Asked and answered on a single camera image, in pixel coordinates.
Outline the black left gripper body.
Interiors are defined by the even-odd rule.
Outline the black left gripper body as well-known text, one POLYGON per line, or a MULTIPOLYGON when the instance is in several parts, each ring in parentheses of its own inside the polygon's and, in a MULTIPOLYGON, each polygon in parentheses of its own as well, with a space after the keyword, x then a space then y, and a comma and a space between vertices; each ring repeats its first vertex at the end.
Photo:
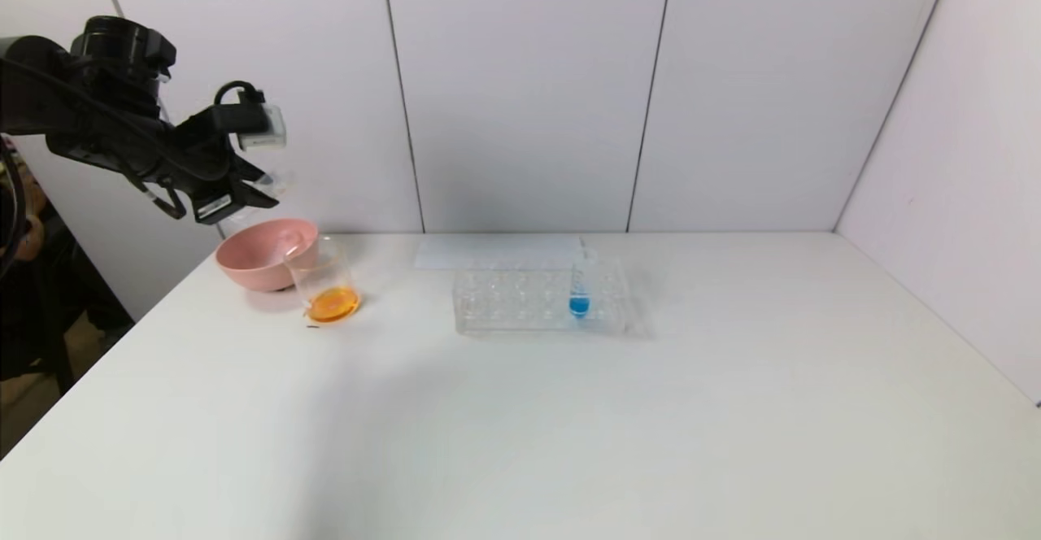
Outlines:
POLYGON ((176 206, 187 198, 197 224, 215 225, 242 210, 238 181, 229 176, 231 152, 237 152, 229 133, 212 126, 170 126, 167 151, 167 191, 176 206))

